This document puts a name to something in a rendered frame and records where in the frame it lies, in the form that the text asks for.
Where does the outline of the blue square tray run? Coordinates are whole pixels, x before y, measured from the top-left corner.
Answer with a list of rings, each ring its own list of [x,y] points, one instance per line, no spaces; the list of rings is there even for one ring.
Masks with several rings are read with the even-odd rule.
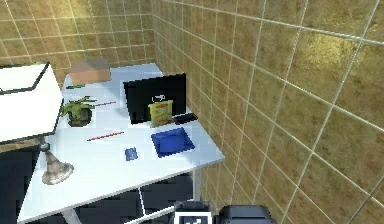
[[[159,158],[195,148],[183,128],[152,134],[151,139]]]

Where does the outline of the white table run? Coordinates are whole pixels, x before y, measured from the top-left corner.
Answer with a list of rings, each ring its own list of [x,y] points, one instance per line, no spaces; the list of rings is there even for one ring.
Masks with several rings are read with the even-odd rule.
[[[72,175],[56,185],[42,183],[46,159],[37,160],[17,224],[27,224],[55,213],[61,213],[68,224],[81,224],[75,208],[128,190],[137,189],[181,173],[193,173],[193,198],[200,198],[201,169],[218,163],[224,155],[199,122],[182,127],[195,148],[171,156],[157,156],[151,135],[175,129],[175,124],[153,128],[149,123],[133,125],[129,119],[123,83],[160,77],[162,72],[151,64],[113,68],[109,82],[88,84],[79,89],[66,89],[72,84],[66,78],[62,94],[66,102],[89,96],[96,103],[116,101],[93,110],[92,121],[81,128],[71,128],[67,119],[59,119],[56,132],[48,136],[50,151],[62,162],[74,166]],[[94,140],[100,135],[124,131],[124,134]],[[136,148],[138,158],[127,161],[125,150]]]

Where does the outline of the black remote control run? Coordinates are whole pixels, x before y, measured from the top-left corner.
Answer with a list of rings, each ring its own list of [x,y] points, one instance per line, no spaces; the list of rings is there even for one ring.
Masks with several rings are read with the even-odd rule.
[[[187,113],[187,114],[179,115],[173,118],[174,123],[176,125],[185,124],[191,121],[195,121],[197,119],[198,117],[194,113]]]

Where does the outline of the yellow green carton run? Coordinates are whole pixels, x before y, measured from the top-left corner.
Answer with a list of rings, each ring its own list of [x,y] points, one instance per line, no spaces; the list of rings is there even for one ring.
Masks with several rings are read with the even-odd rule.
[[[166,125],[172,121],[172,100],[155,102],[148,106],[152,127]]]

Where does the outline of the white lamp with silver base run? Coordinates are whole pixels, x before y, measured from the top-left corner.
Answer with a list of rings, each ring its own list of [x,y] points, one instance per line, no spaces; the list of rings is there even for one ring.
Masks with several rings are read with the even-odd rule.
[[[74,171],[50,152],[64,98],[49,61],[0,66],[0,144],[38,139],[45,153],[42,182],[55,185]]]

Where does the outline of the brown cardboard box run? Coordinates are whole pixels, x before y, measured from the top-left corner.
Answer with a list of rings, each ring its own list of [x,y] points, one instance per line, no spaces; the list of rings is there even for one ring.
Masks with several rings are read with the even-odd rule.
[[[111,80],[109,63],[106,59],[75,62],[69,71],[73,85],[92,84]]]

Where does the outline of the green house plant in pot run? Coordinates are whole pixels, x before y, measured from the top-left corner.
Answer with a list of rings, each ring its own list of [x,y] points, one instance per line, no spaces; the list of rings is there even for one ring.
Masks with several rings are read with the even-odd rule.
[[[92,110],[95,108],[91,102],[89,96],[70,100],[61,108],[60,116],[67,116],[68,125],[71,127],[84,127],[91,122]]]

